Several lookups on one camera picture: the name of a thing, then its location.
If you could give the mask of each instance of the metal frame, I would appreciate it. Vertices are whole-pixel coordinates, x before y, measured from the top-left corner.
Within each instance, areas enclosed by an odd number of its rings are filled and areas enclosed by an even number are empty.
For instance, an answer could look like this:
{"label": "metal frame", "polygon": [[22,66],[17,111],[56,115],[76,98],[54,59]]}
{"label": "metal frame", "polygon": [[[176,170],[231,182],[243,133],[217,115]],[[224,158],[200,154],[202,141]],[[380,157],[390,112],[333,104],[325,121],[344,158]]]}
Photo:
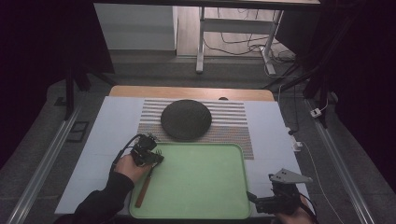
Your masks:
{"label": "metal frame", "polygon": [[238,33],[238,34],[257,34],[268,35],[267,42],[264,47],[260,47],[262,57],[265,61],[269,75],[275,75],[275,69],[271,63],[269,51],[274,41],[277,27],[283,11],[277,11],[273,21],[242,21],[230,19],[205,19],[205,8],[200,7],[200,29],[199,44],[197,51],[196,73],[204,72],[204,32],[218,33]]}
{"label": "metal frame", "polygon": [[[305,100],[305,105],[308,109],[308,112],[313,110],[311,104],[309,104],[308,100]],[[346,193],[349,195],[350,200],[356,210],[356,214],[358,215],[361,223],[364,224],[374,224],[373,215],[370,212],[370,209],[367,206],[367,203],[364,201],[364,198],[361,196],[361,191],[356,186],[350,172],[347,169],[347,165],[341,156],[337,145],[334,140],[332,140],[332,135],[329,133],[327,129],[324,129],[321,125],[321,122],[318,119],[315,119],[315,125],[318,129],[318,133],[329,153],[330,158],[332,159],[332,164],[334,165],[335,170],[340,176],[341,181],[344,184],[344,188]]]}
{"label": "metal frame", "polygon": [[255,0],[94,0],[94,3],[104,4],[126,4],[126,5],[150,5],[150,6],[180,6],[180,7],[230,7],[230,8],[252,8],[270,10],[300,10],[320,11],[334,10],[334,7],[325,7],[322,4],[292,3],[292,2],[265,2]]}
{"label": "metal frame", "polygon": [[52,142],[50,143],[46,154],[44,155],[37,169],[35,170],[35,173],[30,179],[22,196],[18,200],[18,203],[12,211],[11,216],[8,218],[7,224],[23,223],[23,221],[26,219],[27,215],[30,212],[30,209],[33,206],[33,203],[35,202],[35,198],[37,197],[38,192],[41,190],[41,187],[43,186],[47,175],[50,173],[50,169],[52,168],[53,163],[55,163],[55,160],[58,157],[62,146],[64,145],[64,141],[66,140],[66,137],[69,134],[73,123],[82,108],[85,95],[86,92],[83,92],[82,99],[79,101],[75,110],[70,115],[69,120],[64,120],[62,122],[60,128],[58,129],[58,132],[52,139]]}

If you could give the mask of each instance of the striped placemat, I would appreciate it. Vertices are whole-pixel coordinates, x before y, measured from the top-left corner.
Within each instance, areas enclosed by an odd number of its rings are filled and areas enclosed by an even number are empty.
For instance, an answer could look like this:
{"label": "striped placemat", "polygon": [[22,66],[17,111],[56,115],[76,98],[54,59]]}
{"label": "striped placemat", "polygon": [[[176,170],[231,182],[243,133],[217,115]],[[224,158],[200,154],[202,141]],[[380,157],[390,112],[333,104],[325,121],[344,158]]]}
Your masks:
{"label": "striped placemat", "polygon": [[[161,125],[163,110],[176,99],[145,99],[138,133],[152,133],[162,142],[180,142],[169,136]],[[212,114],[212,125],[204,136],[195,139],[201,143],[234,143],[243,150],[245,160],[254,160],[248,131],[248,119],[243,102],[198,100]]]}

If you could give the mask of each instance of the white table surface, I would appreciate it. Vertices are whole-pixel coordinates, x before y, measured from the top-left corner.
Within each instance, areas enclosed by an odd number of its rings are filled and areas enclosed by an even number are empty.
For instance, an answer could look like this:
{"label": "white table surface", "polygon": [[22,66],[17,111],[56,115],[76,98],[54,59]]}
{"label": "white table surface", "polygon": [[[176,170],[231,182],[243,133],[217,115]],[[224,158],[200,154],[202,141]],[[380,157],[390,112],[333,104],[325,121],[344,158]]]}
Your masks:
{"label": "white table surface", "polygon": [[[105,187],[114,158],[137,134],[144,100],[106,97],[55,214],[73,214],[92,191]],[[248,190],[258,197],[270,197],[274,193],[269,174],[281,168],[298,174],[301,171],[277,102],[245,101],[244,105],[254,153],[254,160],[245,160]],[[305,184],[297,187],[308,195]],[[128,196],[119,214],[129,215],[129,201]],[[270,216],[258,214],[253,203],[251,206],[251,217]]]}

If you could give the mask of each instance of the plug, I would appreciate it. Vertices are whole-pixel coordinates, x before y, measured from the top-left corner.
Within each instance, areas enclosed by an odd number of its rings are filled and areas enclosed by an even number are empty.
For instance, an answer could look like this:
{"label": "plug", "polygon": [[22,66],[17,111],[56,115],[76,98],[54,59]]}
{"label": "plug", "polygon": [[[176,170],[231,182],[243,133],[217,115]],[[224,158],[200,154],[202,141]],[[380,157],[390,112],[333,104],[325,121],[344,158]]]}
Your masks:
{"label": "plug", "polygon": [[293,143],[294,152],[301,151],[300,147],[302,147],[302,146],[303,146],[303,144],[301,142],[294,142]]}
{"label": "plug", "polygon": [[320,112],[320,110],[318,108],[316,108],[314,110],[311,110],[310,113],[311,113],[311,116],[314,117],[314,118],[317,118],[317,117],[319,117],[321,115],[321,112]]}

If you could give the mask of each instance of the wooden spatula handle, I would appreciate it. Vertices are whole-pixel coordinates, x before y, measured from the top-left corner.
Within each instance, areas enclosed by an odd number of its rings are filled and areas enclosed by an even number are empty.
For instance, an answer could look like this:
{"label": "wooden spatula handle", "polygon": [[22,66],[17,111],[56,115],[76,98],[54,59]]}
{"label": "wooden spatula handle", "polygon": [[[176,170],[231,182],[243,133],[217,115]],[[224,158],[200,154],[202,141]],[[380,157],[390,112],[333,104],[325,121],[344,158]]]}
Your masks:
{"label": "wooden spatula handle", "polygon": [[147,177],[145,183],[143,184],[142,189],[140,190],[139,196],[137,197],[136,203],[134,204],[135,207],[140,207],[142,205],[143,200],[145,199],[146,191],[149,187],[149,181],[151,177]]}

